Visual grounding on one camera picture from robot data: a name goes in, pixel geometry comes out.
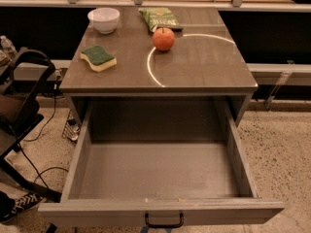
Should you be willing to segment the open grey top drawer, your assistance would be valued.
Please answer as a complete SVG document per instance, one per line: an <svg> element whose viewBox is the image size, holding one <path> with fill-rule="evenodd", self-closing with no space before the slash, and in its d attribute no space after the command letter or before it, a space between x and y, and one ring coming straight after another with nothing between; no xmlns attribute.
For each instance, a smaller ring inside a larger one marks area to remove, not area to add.
<svg viewBox="0 0 311 233"><path fill-rule="evenodd" d="M56 226L218 225L283 208L259 196L225 100L107 99L88 105L61 199L39 212Z"/></svg>

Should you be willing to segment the grey wooden cabinet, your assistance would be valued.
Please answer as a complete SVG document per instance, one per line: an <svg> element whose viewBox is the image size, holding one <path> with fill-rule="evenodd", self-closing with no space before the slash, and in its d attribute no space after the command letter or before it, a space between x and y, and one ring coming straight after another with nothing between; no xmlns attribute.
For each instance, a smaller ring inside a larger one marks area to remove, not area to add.
<svg viewBox="0 0 311 233"><path fill-rule="evenodd" d="M167 52L155 49L139 9L120 7L117 29L108 35L88 28L78 50L102 46L117 65L92 71L76 53L60 86L83 118L80 97L222 96L239 122L258 85L215 8L171 9L183 30Z"/></svg>

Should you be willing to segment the red apple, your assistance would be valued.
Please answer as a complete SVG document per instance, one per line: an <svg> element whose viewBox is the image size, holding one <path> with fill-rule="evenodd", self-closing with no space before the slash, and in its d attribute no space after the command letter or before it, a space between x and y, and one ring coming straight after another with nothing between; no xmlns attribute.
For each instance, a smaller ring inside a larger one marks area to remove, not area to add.
<svg viewBox="0 0 311 233"><path fill-rule="evenodd" d="M159 28L153 35L153 44L157 50L168 51L175 43L174 32L167 27Z"/></svg>

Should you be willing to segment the green yellow sponge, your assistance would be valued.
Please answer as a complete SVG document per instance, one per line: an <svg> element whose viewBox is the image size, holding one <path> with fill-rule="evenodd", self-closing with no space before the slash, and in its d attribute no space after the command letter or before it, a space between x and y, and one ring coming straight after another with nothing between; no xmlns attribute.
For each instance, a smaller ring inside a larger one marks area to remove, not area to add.
<svg viewBox="0 0 311 233"><path fill-rule="evenodd" d="M101 46L93 46L82 50L80 57L88 63L90 69L94 72L102 72L117 64L117 59Z"/></svg>

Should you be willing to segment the green chip bag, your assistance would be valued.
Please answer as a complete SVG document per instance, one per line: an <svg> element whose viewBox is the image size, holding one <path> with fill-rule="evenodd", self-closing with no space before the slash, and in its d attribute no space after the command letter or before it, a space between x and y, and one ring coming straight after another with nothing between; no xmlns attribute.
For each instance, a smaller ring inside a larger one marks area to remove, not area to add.
<svg viewBox="0 0 311 233"><path fill-rule="evenodd" d="M180 31L183 29L175 15L168 8L140 8L139 12L143 19L146 21L151 32L155 32L157 29L162 27L166 27L175 31Z"/></svg>

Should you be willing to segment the white ceramic bowl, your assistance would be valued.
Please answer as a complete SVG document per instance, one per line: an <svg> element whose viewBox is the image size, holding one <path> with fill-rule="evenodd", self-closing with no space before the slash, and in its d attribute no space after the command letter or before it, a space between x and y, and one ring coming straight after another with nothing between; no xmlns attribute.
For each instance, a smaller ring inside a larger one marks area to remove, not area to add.
<svg viewBox="0 0 311 233"><path fill-rule="evenodd" d="M90 25L102 34L113 32L119 23L120 12L114 8L98 8L87 14Z"/></svg>

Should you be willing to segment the black metal stand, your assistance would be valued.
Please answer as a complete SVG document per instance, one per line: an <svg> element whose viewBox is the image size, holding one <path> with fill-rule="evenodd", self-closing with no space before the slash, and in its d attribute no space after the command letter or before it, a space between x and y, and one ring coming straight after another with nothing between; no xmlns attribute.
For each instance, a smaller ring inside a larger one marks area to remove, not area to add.
<svg viewBox="0 0 311 233"><path fill-rule="evenodd" d="M47 67L25 96L14 95L12 92L14 73L21 63ZM0 94L0 168L22 188L53 202L59 202L60 192L48 188L46 184L39 185L28 181L6 160L6 156L12 150L21 149L20 142L43 119L43 116L38 113L40 105L36 97L54 71L54 64L43 52L28 48L21 48L8 66L9 80L2 84Z"/></svg>

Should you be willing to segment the clear plastic bottle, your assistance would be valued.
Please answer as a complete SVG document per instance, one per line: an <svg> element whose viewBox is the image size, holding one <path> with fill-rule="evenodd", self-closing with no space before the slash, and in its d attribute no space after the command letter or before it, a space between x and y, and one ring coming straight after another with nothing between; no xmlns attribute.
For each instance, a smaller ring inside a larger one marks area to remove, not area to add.
<svg viewBox="0 0 311 233"><path fill-rule="evenodd" d="M17 55L17 50L10 39L5 35L0 37L0 43L3 51L11 58L14 59Z"/></svg>

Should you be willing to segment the black white sneaker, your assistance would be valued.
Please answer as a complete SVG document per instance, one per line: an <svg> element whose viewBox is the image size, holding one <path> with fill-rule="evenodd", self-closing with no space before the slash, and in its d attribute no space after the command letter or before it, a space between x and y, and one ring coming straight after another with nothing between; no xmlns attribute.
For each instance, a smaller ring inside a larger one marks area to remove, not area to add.
<svg viewBox="0 0 311 233"><path fill-rule="evenodd" d="M43 197L32 192L13 199L0 191L0 223L8 222L20 213L35 207L42 200Z"/></svg>

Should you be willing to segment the grey metal rail bracket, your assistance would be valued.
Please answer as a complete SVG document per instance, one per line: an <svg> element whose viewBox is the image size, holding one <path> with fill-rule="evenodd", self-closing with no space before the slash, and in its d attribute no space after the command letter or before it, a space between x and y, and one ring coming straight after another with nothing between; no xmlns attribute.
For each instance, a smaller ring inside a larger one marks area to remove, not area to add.
<svg viewBox="0 0 311 233"><path fill-rule="evenodd" d="M287 65L285 67L281 67L279 69L280 75L279 78L277 79L277 81L275 82L275 84L273 86L271 86L269 93L264 101L264 107L270 111L271 107L272 107L272 102L277 94L277 92L279 91L280 87L282 85L285 85L289 78L291 77L293 71L291 70L292 65L294 65L294 61L293 60L288 60L287 61Z"/></svg>

